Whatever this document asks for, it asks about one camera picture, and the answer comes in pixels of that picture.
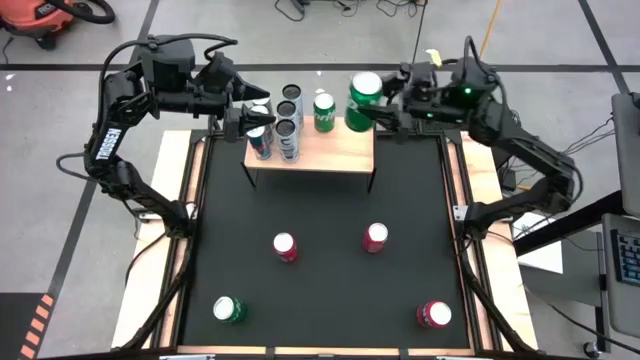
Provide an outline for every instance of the soda can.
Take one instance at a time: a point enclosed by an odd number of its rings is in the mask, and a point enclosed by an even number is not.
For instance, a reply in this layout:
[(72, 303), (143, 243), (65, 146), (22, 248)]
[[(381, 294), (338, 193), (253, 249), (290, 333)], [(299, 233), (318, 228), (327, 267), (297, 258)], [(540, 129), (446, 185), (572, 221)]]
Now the soda can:
[(280, 120), (276, 124), (276, 137), (282, 161), (292, 164), (300, 158), (298, 126), (292, 120)]
[(292, 262), (298, 257), (298, 245), (288, 233), (280, 233), (273, 238), (273, 249), (284, 262)]
[(349, 86), (349, 98), (345, 112), (345, 123), (349, 129), (365, 132), (371, 128), (373, 121), (358, 111), (358, 106), (376, 105), (382, 96), (382, 79), (372, 72), (357, 73)]
[(304, 128), (304, 111), (302, 110), (302, 90), (295, 84), (289, 84), (282, 88), (282, 96), (296, 105), (296, 115), (298, 116), (298, 126), (300, 130)]
[(222, 296), (213, 304), (213, 315), (224, 323), (241, 322), (246, 314), (247, 305), (234, 297)]
[(319, 132), (329, 132), (335, 126), (336, 103), (333, 96), (322, 93), (313, 101), (313, 123)]
[[(269, 112), (269, 109), (264, 106), (264, 105), (255, 105), (253, 107), (251, 107), (251, 111), (255, 111), (255, 112), (259, 112), (261, 114), (266, 114), (269, 115), (271, 114)], [(273, 144), (273, 128), (274, 128), (274, 124), (269, 124), (269, 125), (265, 125), (265, 129), (264, 129), (264, 136), (267, 138), (267, 144), (271, 145)]]
[(249, 143), (256, 153), (258, 160), (267, 160), (271, 157), (271, 147), (267, 142), (267, 136), (265, 134), (266, 127), (260, 126), (253, 130), (247, 131), (247, 137)]
[(451, 321), (451, 308), (442, 301), (430, 301), (418, 306), (416, 319), (422, 327), (443, 328)]
[(364, 233), (362, 247), (372, 254), (377, 253), (384, 247), (384, 243), (387, 241), (388, 235), (389, 231), (383, 224), (371, 224)]
[(252, 101), (253, 106), (264, 106), (269, 110), (269, 114), (273, 114), (273, 107), (271, 106), (271, 98), (255, 99)]

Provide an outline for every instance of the red vacuum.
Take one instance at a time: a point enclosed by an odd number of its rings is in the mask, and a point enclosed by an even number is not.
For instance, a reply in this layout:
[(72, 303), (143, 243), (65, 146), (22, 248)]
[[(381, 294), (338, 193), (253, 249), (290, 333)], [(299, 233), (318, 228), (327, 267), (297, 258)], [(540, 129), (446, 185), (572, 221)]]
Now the red vacuum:
[(0, 0), (0, 28), (17, 36), (34, 38), (45, 50), (56, 47), (55, 35), (67, 29), (74, 18), (94, 24), (110, 24), (116, 16), (104, 0), (89, 0), (104, 11), (96, 16), (86, 3), (72, 0)]

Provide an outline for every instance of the wooden shelf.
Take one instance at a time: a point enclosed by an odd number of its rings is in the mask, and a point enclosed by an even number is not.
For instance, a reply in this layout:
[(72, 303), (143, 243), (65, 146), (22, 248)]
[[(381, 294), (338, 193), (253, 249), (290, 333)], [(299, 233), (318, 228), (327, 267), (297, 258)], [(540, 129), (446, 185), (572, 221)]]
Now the wooden shelf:
[(275, 141), (268, 160), (258, 160), (247, 142), (244, 164), (253, 169), (372, 172), (373, 129), (359, 133), (349, 129), (344, 118), (336, 117), (335, 121), (333, 130), (321, 133), (313, 126), (313, 116), (305, 116), (300, 134), (300, 159), (294, 164), (282, 161)]

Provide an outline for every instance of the table leg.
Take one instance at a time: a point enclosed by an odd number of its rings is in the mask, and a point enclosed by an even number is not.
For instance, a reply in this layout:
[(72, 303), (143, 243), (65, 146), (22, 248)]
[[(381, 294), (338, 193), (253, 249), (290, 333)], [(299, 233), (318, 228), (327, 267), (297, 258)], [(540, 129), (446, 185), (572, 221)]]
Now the table leg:
[(376, 179), (376, 170), (378, 170), (378, 168), (373, 168), (373, 172), (369, 176), (369, 184), (367, 185), (367, 194), (371, 193), (371, 188), (373, 187), (373, 181)]
[(249, 179), (249, 182), (251, 183), (251, 186), (253, 186), (253, 188), (256, 188), (256, 183), (253, 181), (253, 178), (251, 177), (251, 174), (249, 174), (249, 170), (247, 169), (246, 166), (244, 166), (244, 162), (240, 162), (240, 165), (242, 165), (242, 170), (244, 170), (244, 174), (247, 175), (247, 179)]

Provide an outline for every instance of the green soda can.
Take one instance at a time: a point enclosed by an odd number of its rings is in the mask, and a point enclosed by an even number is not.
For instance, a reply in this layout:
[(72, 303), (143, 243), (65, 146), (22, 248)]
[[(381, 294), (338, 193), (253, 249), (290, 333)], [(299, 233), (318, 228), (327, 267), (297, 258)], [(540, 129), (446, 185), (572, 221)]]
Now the green soda can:
[(345, 122), (349, 129), (365, 132), (373, 121), (358, 111), (358, 106), (376, 105), (382, 96), (382, 79), (376, 73), (361, 72), (351, 80)]
[(335, 125), (336, 103), (333, 96), (322, 93), (313, 101), (313, 123), (319, 132), (329, 132)]
[(244, 320), (247, 305), (234, 297), (222, 296), (213, 304), (213, 315), (224, 323), (238, 323)]

